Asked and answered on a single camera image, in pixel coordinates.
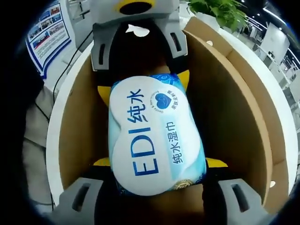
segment display board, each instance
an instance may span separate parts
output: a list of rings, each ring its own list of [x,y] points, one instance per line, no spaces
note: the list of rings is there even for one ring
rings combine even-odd
[[[55,1],[41,14],[26,37],[30,56],[43,79],[53,59],[71,42],[60,3]]]

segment yellow part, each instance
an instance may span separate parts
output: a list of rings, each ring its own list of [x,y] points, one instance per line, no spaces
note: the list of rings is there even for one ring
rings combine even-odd
[[[218,160],[218,159],[206,158],[206,160],[207,160],[209,168],[228,167],[226,163],[224,163],[224,162],[222,162],[221,160]],[[94,165],[110,166],[109,158],[102,158],[102,159],[98,160],[97,162],[95,162]]]
[[[188,82],[189,82],[189,70],[186,70],[186,71],[178,74],[178,77],[182,83],[182,86],[184,87],[184,90],[187,91]]]
[[[188,88],[188,82],[189,82],[189,70],[186,70],[186,71],[178,74],[178,77],[182,83],[182,86],[184,87],[184,90],[186,91]],[[111,87],[98,86],[98,93],[101,96],[104,103],[108,107],[109,95],[111,93]]]
[[[209,168],[216,168],[216,167],[228,167],[228,165],[221,160],[213,159],[213,158],[206,158],[207,164]]]
[[[130,3],[134,3],[134,2],[145,2],[145,3],[149,3],[150,5],[152,5],[152,7],[155,6],[155,0],[121,0],[121,1],[119,1],[118,4],[116,4],[116,10],[119,12],[123,6],[128,5]]]

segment cardboard compartment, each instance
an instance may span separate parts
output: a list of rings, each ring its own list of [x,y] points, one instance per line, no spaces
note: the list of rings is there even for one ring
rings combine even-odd
[[[190,70],[187,97],[205,155],[227,163],[230,170],[251,185],[264,202],[270,187],[272,158],[262,112],[248,85],[226,57],[194,35],[187,32],[186,36]],[[160,52],[155,51],[158,55],[153,55],[155,36],[148,38],[152,38],[151,44],[145,45],[142,52],[135,48],[137,40],[124,39],[126,45],[132,47],[125,46],[130,52],[124,52],[120,57],[142,55],[135,56],[135,61],[118,60],[114,66],[122,68],[126,76],[137,75],[132,65],[142,65],[145,60],[150,60],[152,68],[140,70],[139,75],[165,72],[164,62],[157,60],[163,58]],[[64,188],[99,158],[108,156],[108,109],[98,94],[96,76],[88,58],[67,100],[59,143]],[[152,197],[122,198],[118,203],[121,214],[116,217],[131,223],[200,222],[203,218],[202,190],[202,185],[197,185]]]
[[[254,95],[267,126],[273,161],[271,179],[276,182],[276,185],[270,188],[265,207],[271,213],[277,212],[288,198],[288,171],[281,122],[266,87],[249,63],[211,27],[196,17],[192,17],[185,30],[205,42],[212,41],[213,48],[225,56],[229,61],[228,63],[234,66]]]

